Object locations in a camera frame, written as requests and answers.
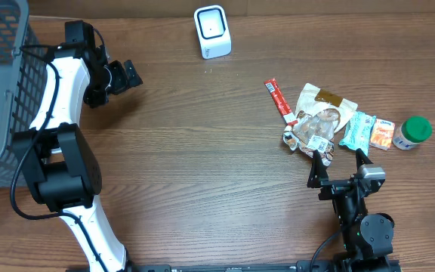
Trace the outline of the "teal orange tissue pack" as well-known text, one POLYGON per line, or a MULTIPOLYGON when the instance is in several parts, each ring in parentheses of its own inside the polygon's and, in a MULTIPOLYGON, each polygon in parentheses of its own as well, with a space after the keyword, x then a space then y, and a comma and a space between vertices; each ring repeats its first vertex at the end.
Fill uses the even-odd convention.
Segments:
POLYGON ((345 127, 344 137, 339 141, 339 145, 350 150, 369 153, 369 142, 376 116, 356 111, 345 127))

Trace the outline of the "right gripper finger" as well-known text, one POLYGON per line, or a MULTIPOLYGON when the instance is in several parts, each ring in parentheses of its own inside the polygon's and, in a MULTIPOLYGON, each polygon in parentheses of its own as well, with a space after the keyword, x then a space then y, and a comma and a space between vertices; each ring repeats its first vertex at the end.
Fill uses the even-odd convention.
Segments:
POLYGON ((320 188, 322 182, 328 182, 329 177, 326 172, 326 167, 323 165, 322 157, 318 150, 313 151, 313 162, 307 181, 307 186, 309 188, 320 188))
POLYGON ((355 151, 356 154, 356 167, 360 168, 362 165, 372 164, 372 161, 367 157, 367 155, 363 152, 362 149, 357 149, 355 151))

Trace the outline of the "red snack stick packet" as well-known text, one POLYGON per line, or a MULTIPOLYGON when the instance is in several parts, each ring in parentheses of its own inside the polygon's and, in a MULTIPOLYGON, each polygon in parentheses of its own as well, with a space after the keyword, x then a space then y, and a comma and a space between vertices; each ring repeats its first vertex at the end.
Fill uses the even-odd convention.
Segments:
POLYGON ((287 125, 296 125, 298 123, 296 116, 292 112, 291 107, 284 98, 280 87, 275 79, 268 79, 264 82, 265 87, 270 92, 270 95, 276 105, 277 110, 284 119, 287 125))

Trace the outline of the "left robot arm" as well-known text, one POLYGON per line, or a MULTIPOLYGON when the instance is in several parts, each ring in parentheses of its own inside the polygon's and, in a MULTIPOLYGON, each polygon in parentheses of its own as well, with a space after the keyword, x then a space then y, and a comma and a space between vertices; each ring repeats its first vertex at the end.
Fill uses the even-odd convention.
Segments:
POLYGON ((22 218, 59 218, 82 248, 89 271, 135 271, 100 200, 102 175, 79 127, 83 105, 91 108, 142 85, 130 60, 110 62, 101 34, 83 20, 65 24, 65 41, 45 45, 37 59, 48 74, 42 103, 29 129, 13 136, 18 160, 10 202, 22 218))

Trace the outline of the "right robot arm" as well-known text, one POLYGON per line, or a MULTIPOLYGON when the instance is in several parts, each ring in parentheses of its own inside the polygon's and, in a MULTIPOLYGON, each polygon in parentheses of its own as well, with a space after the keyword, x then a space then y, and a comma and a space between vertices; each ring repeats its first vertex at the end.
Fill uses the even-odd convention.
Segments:
POLYGON ((319 151, 313 152, 313 164, 307 186, 319 188, 319 199, 330 200, 338 217, 339 229, 313 253, 309 271, 319 270, 320 252, 336 237, 343 238, 345 251, 334 255, 324 267, 327 271, 400 271, 398 261, 387 257, 393 252, 395 222, 386 213, 370 214, 365 198, 380 190, 386 180, 383 168, 374 164, 361 149, 355 151, 356 173, 348 179, 331 181, 319 151))

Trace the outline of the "beige dog bone treat bag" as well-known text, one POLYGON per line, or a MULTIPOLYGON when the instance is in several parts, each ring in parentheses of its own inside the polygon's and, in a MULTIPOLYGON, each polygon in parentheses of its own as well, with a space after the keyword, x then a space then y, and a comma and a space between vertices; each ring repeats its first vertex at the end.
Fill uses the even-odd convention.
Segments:
POLYGON ((318 151, 323 165, 329 166, 334 157, 334 137, 357 108, 357 103, 307 83, 292 113, 294 123, 285 127, 282 139, 290 150, 300 150, 309 157, 318 151))

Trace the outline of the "small green lidded jar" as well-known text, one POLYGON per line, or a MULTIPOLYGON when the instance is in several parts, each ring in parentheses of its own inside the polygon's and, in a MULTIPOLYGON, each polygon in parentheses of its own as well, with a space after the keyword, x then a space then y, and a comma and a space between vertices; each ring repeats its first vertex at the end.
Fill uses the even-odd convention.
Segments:
POLYGON ((432 126, 423 116, 412 116, 399 125, 393 136, 393 144, 401 150, 411 150, 432 135, 432 126))

